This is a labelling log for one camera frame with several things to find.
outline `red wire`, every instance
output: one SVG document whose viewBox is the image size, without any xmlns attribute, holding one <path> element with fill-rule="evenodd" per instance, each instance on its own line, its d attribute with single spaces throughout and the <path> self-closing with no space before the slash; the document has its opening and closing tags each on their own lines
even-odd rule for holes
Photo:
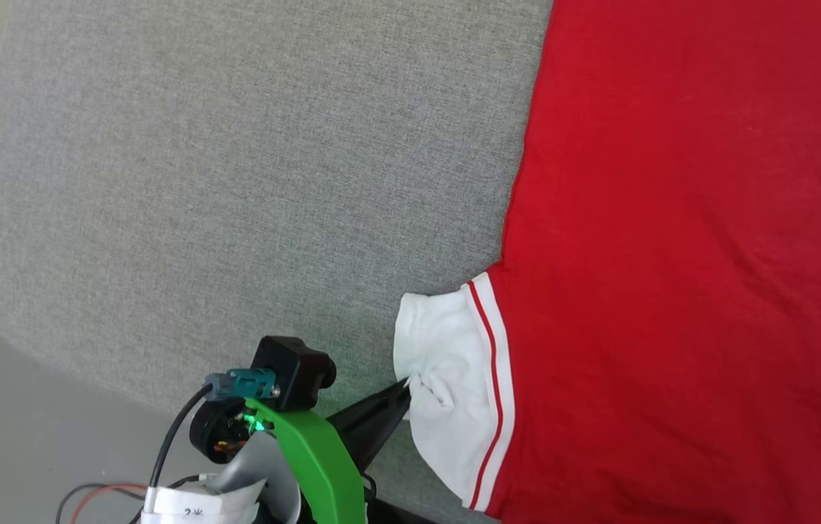
<svg viewBox="0 0 821 524">
<path fill-rule="evenodd" d="M 87 501 L 93 499 L 97 495 L 101 494 L 104 491 L 112 491 L 112 490 L 134 490 L 134 491 L 144 491 L 147 488 L 147 485 L 141 484 L 110 484 L 104 485 L 102 488 L 97 488 L 97 490 L 91 491 L 87 494 L 87 497 L 84 497 L 84 500 L 81 501 L 80 504 L 77 504 L 77 509 L 74 510 L 74 515 L 71 517 L 71 524 L 75 524 L 77 522 L 77 515 L 81 514 L 81 510 L 84 509 L 84 505 L 87 504 Z"/>
</svg>

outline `white stripe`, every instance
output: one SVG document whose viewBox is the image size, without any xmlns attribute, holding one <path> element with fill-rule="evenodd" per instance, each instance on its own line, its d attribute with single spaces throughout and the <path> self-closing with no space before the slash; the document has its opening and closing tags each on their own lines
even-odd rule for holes
<svg viewBox="0 0 821 524">
<path fill-rule="evenodd" d="M 501 318 L 501 311 L 498 309 L 498 303 L 494 298 L 494 289 L 491 287 L 491 279 L 488 273 L 483 273 L 472 279 L 472 283 L 478 294 L 478 301 L 481 302 L 481 309 L 485 312 L 485 317 L 491 326 L 491 334 L 494 335 L 494 368 L 497 377 L 493 378 L 493 375 L 491 375 L 491 362 L 486 362 L 487 371 L 485 376 L 487 378 L 489 404 L 493 408 L 491 412 L 495 414 L 495 425 L 497 425 L 497 405 L 495 405 L 494 401 L 495 378 L 498 384 L 498 396 L 501 399 L 501 432 L 500 435 L 498 435 L 498 440 L 493 450 L 491 450 L 488 462 L 485 464 L 485 471 L 483 477 L 481 477 L 481 488 L 478 491 L 478 500 L 473 507 L 476 511 L 484 512 L 488 509 L 491 494 L 494 491 L 494 483 L 497 481 L 498 473 L 501 471 L 501 463 L 504 461 L 504 455 L 507 454 L 507 448 L 511 444 L 511 435 L 514 434 L 514 382 L 511 379 L 511 361 L 507 345 L 507 331 L 504 329 L 504 320 Z M 478 308 L 475 302 L 472 301 L 471 295 L 467 295 L 467 298 L 469 299 L 469 306 L 472 313 L 476 319 L 478 319 L 477 324 L 480 326 L 486 348 L 491 349 L 488 331 L 485 329 L 483 322 L 481 322 L 481 315 L 478 314 Z"/>
</svg>

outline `teal connector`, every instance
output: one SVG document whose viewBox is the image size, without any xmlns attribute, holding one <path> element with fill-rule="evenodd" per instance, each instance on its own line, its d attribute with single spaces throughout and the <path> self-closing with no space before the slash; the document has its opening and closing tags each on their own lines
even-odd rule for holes
<svg viewBox="0 0 821 524">
<path fill-rule="evenodd" d="M 204 385 L 213 384 L 207 400 L 227 398 L 275 398 L 280 390 L 274 385 L 274 371 L 271 369 L 228 369 L 226 373 L 211 373 Z"/>
</svg>

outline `green led light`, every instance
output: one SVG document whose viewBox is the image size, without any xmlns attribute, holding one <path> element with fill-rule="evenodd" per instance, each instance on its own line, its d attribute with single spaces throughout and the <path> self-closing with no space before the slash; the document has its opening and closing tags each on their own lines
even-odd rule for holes
<svg viewBox="0 0 821 524">
<path fill-rule="evenodd" d="M 247 413 L 242 416 L 243 420 L 248 424 L 248 434 L 253 434 L 257 431 L 265 431 L 265 426 L 260 421 L 255 420 L 255 415 Z"/>
</svg>

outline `red stripe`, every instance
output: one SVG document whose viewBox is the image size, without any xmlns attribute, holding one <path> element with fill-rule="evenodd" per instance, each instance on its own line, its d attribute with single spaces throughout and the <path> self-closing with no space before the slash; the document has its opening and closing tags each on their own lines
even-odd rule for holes
<svg viewBox="0 0 821 524">
<path fill-rule="evenodd" d="M 501 410 L 501 394 L 498 392 L 498 371 L 494 364 L 494 355 L 496 352 L 494 346 L 494 333 L 491 332 L 491 325 L 488 324 L 488 316 L 485 315 L 485 309 L 481 306 L 481 301 L 478 299 L 478 292 L 475 290 L 475 285 L 471 281 L 468 282 L 469 291 L 472 292 L 472 299 L 475 301 L 476 309 L 478 309 L 478 316 L 481 317 L 481 322 L 485 325 L 485 331 L 488 332 L 488 341 L 491 343 L 491 382 L 494 384 L 494 405 L 498 408 L 498 426 L 494 428 L 494 438 L 491 439 L 491 445 L 488 447 L 488 452 L 485 453 L 485 458 L 481 461 L 481 468 L 478 468 L 478 478 L 475 483 L 475 494 L 472 495 L 472 503 L 469 509 L 475 509 L 478 502 L 478 491 L 481 491 L 481 481 L 485 474 L 485 467 L 488 466 L 488 459 L 491 457 L 491 452 L 494 451 L 494 445 L 498 443 L 498 438 L 501 437 L 501 422 L 504 420 L 504 412 Z"/>
</svg>

